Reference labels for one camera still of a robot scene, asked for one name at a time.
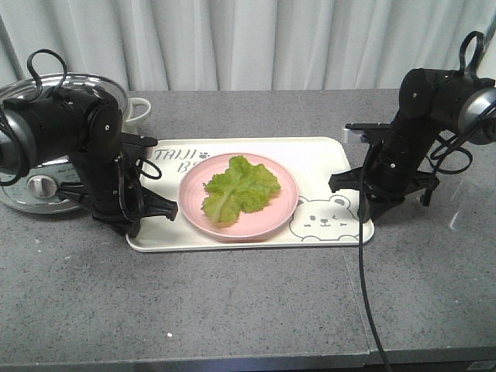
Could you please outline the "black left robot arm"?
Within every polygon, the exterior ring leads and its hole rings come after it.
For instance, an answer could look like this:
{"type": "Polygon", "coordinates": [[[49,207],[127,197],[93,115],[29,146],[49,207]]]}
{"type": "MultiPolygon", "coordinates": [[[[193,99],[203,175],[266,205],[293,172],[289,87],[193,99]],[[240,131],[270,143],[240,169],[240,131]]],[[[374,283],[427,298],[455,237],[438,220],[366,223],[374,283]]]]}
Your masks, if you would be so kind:
{"type": "Polygon", "coordinates": [[[143,218],[173,221],[178,206],[145,188],[140,177],[147,149],[157,140],[122,131],[118,102],[106,92],[51,88],[32,99],[9,98],[1,107],[3,186],[16,184],[34,167],[68,157],[79,180],[55,194],[90,212],[120,236],[137,236],[143,218]]]}

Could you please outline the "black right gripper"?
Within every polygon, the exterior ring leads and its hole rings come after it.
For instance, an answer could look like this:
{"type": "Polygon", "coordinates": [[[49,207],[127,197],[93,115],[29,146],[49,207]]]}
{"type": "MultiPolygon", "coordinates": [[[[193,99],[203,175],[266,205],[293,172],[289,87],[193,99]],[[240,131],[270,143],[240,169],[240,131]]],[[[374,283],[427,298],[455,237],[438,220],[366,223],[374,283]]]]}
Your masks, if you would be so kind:
{"type": "Polygon", "coordinates": [[[436,173],[419,167],[440,134],[431,122],[348,123],[348,135],[355,134],[370,145],[361,167],[333,174],[333,193],[350,189],[365,195],[359,202],[358,217],[376,221],[385,212],[401,205],[405,196],[424,190],[422,204],[429,205],[439,184],[436,173]]]}

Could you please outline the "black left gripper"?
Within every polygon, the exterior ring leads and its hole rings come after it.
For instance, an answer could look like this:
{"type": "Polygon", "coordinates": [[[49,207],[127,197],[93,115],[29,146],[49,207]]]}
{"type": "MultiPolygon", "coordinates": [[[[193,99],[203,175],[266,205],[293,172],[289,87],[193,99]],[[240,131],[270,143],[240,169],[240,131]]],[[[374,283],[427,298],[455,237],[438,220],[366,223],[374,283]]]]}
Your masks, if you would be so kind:
{"type": "Polygon", "coordinates": [[[69,154],[78,182],[63,182],[57,196],[67,198],[87,212],[93,219],[105,223],[115,232],[137,237],[141,219],[165,216],[174,221],[178,213],[177,202],[145,188],[140,176],[157,179],[158,174],[143,171],[149,164],[149,148],[157,145],[153,137],[122,133],[114,148],[78,150],[69,154]]]}

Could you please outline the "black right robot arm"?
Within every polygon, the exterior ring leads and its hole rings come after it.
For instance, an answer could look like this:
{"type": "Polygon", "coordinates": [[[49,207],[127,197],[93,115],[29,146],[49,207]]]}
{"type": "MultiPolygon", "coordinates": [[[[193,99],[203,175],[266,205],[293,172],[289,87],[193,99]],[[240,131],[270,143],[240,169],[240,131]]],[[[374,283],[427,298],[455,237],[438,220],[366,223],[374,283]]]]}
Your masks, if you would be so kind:
{"type": "Polygon", "coordinates": [[[465,71],[414,69],[401,83],[391,123],[348,123],[345,130],[370,148],[362,167],[332,175],[329,186],[360,191],[361,218],[375,220],[416,191],[424,192],[427,206],[449,154],[465,142],[495,141],[495,81],[465,71]]]}

